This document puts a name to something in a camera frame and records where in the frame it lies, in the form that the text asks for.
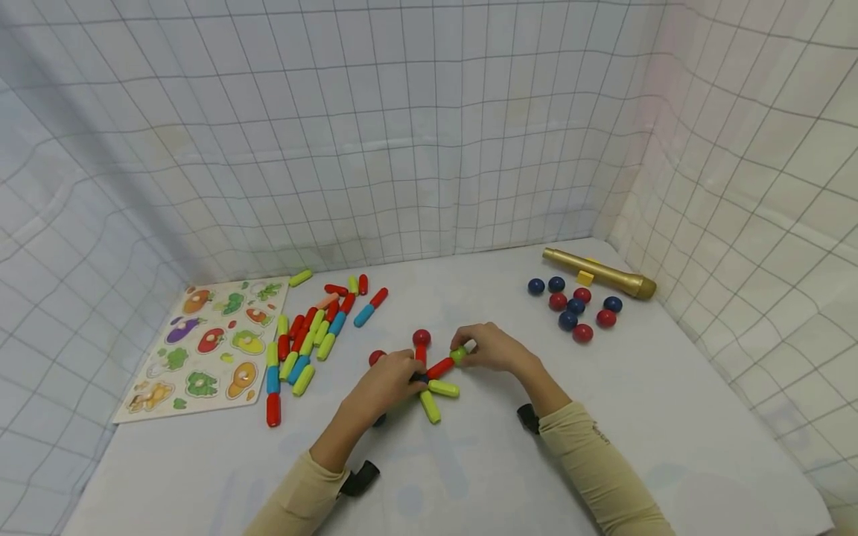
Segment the red ball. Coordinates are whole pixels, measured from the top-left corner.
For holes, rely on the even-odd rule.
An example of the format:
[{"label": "red ball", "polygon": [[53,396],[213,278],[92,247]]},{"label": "red ball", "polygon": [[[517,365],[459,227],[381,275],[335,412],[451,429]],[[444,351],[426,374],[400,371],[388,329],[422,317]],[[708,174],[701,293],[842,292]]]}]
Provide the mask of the red ball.
[{"label": "red ball", "polygon": [[432,336],[425,329],[418,329],[411,335],[411,342],[415,346],[429,346],[429,343],[432,342]]},{"label": "red ball", "polygon": [[593,295],[590,294],[590,291],[584,288],[583,286],[575,289],[575,292],[572,293],[573,298],[578,298],[584,303],[588,304],[589,301],[593,298]]},{"label": "red ball", "polygon": [[615,323],[617,323],[617,313],[612,310],[602,309],[595,316],[595,323],[599,324],[603,328],[611,328]]},{"label": "red ball", "polygon": [[376,361],[378,361],[383,355],[387,355],[387,352],[385,352],[384,350],[376,350],[375,352],[371,353],[370,366],[376,364]]},{"label": "red ball", "polygon": [[577,342],[586,343],[590,342],[593,338],[593,329],[587,324],[578,324],[575,328],[572,329],[572,339],[575,339]]},{"label": "red ball", "polygon": [[562,292],[555,292],[548,299],[548,307],[551,310],[563,310],[566,308],[566,296]]}]

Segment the dark blue ball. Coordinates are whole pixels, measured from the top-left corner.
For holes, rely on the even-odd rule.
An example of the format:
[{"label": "dark blue ball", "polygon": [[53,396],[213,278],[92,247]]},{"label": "dark blue ball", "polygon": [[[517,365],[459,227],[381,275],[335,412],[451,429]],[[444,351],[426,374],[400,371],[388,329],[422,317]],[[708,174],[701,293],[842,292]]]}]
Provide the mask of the dark blue ball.
[{"label": "dark blue ball", "polygon": [[539,296],[545,291],[545,283],[541,279],[533,278],[528,283],[528,292],[531,296]]},{"label": "dark blue ball", "polygon": [[565,310],[560,313],[560,317],[557,319],[557,324],[560,326],[560,329],[564,331],[572,331],[572,328],[578,325],[578,317],[575,316],[570,310]]},{"label": "dark blue ball", "polygon": [[566,282],[563,281],[563,278],[558,275],[555,275],[550,280],[548,280],[548,291],[551,294],[554,294],[555,292],[562,292],[565,288]]},{"label": "dark blue ball", "polygon": [[617,298],[616,296],[608,296],[605,298],[605,301],[602,302],[602,307],[607,310],[612,310],[615,313],[619,313],[623,310],[623,300]]},{"label": "dark blue ball", "polygon": [[575,315],[580,315],[587,309],[587,305],[578,298],[573,298],[566,302],[566,310]]}]

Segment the beige sleeve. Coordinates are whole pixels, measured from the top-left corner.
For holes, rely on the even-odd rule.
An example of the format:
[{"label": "beige sleeve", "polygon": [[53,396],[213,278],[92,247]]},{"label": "beige sleeve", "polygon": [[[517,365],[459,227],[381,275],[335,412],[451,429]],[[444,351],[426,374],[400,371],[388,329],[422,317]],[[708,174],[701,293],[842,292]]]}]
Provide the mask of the beige sleeve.
[{"label": "beige sleeve", "polygon": [[245,536],[310,536],[334,508],[348,471],[332,473],[304,452],[251,524]]},{"label": "beige sleeve", "polygon": [[539,428],[606,536],[674,535],[644,482],[582,404],[543,417]]}]

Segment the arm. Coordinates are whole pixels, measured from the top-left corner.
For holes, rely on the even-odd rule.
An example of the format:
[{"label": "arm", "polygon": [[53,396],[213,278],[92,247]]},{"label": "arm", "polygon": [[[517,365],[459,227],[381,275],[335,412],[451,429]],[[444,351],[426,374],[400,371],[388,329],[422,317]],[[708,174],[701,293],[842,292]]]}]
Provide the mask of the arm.
[{"label": "arm", "polygon": [[426,389],[408,382],[426,366],[410,350],[380,358],[360,378],[310,450],[303,453],[245,529],[245,536],[310,536],[334,508],[348,477],[346,461],[372,423],[411,394]]},{"label": "arm", "polygon": [[573,402],[542,362],[493,323],[459,328],[450,344],[477,346],[462,366],[485,366],[513,374],[540,419],[540,435],[558,457],[596,522],[607,536],[673,536],[644,483],[584,407]]}]

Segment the child's hand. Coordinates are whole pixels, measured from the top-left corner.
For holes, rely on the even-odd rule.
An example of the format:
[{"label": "child's hand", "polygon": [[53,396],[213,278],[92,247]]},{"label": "child's hand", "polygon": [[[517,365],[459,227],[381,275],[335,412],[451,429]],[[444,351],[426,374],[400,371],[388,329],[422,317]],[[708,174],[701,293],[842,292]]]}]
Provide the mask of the child's hand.
[{"label": "child's hand", "polygon": [[398,402],[426,390],[423,382],[408,382],[415,372],[426,374],[426,365],[414,359],[412,350],[383,355],[354,386],[347,407],[371,425]]},{"label": "child's hand", "polygon": [[450,349],[455,350],[469,340],[477,343],[474,350],[462,358],[461,366],[482,366],[491,370],[502,370],[517,374],[524,368],[538,363],[539,359],[522,343],[510,337],[494,322],[462,326],[453,335]]}]

